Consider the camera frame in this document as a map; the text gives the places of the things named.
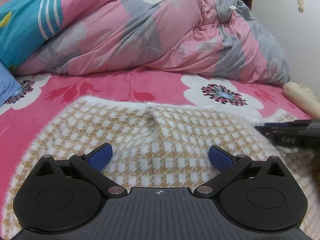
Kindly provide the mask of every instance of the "triangular cutout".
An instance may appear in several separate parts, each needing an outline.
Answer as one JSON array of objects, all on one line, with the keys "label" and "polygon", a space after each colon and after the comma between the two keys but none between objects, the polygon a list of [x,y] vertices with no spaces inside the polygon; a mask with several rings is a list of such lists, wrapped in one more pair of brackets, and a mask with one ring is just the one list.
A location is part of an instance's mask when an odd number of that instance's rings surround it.
[{"label": "triangular cutout", "polygon": [[267,174],[284,177],[284,173],[281,170],[281,168],[279,167],[278,163],[272,163]]},{"label": "triangular cutout", "polygon": [[37,173],[37,176],[45,176],[45,175],[50,175],[54,174],[54,171],[50,165],[49,162],[45,162],[42,164],[40,170]]}]

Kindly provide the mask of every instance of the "pink bed sheet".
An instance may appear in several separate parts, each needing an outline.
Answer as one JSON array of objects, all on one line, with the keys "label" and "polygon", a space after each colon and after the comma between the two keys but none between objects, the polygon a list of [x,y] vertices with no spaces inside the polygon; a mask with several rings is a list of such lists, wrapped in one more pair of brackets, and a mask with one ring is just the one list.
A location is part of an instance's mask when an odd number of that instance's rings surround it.
[{"label": "pink bed sheet", "polygon": [[22,93],[0,107],[1,200],[6,197],[15,168],[36,135],[63,108],[83,95],[174,105],[229,105],[262,117],[284,109],[298,119],[310,118],[286,99],[279,87],[143,67],[87,76],[48,73],[18,80],[23,85]]}]

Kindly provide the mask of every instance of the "pink and gray comforter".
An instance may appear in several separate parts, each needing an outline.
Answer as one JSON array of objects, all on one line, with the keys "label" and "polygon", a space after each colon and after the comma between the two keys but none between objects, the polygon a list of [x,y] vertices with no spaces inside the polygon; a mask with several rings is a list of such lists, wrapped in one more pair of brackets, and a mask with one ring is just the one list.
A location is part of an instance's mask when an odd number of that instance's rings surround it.
[{"label": "pink and gray comforter", "polygon": [[83,75],[136,66],[284,84],[276,39],[240,0],[61,0],[63,22],[14,70]]}]

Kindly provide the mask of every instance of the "silver screw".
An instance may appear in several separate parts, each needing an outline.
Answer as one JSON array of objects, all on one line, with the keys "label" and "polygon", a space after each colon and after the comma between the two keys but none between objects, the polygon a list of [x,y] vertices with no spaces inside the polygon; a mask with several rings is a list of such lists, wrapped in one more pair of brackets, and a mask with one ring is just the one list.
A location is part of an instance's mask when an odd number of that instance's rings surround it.
[{"label": "silver screw", "polygon": [[113,186],[113,187],[109,188],[109,193],[111,193],[113,195],[119,195],[123,192],[124,192],[124,188],[120,187],[120,186]]},{"label": "silver screw", "polygon": [[213,189],[209,186],[200,186],[197,188],[197,191],[201,194],[210,194]]}]

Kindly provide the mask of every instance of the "beige and white checkered cloth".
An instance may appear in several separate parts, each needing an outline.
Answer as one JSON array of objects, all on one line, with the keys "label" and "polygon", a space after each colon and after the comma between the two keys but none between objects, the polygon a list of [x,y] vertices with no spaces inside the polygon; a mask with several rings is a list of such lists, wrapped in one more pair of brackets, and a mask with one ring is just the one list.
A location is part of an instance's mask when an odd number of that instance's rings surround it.
[{"label": "beige and white checkered cloth", "polygon": [[[283,111],[264,121],[292,120]],[[113,146],[113,158],[104,174],[128,190],[134,186],[193,190],[218,174],[207,156],[214,144],[234,155],[246,154],[253,160],[278,155],[308,199],[309,208],[301,229],[318,240],[320,203],[311,172],[312,152],[278,151],[253,128],[252,122],[237,113],[207,107],[81,98],[50,122],[25,153],[7,193],[2,235],[10,239],[20,230],[12,209],[13,198],[42,155],[67,159],[109,142]]]}]

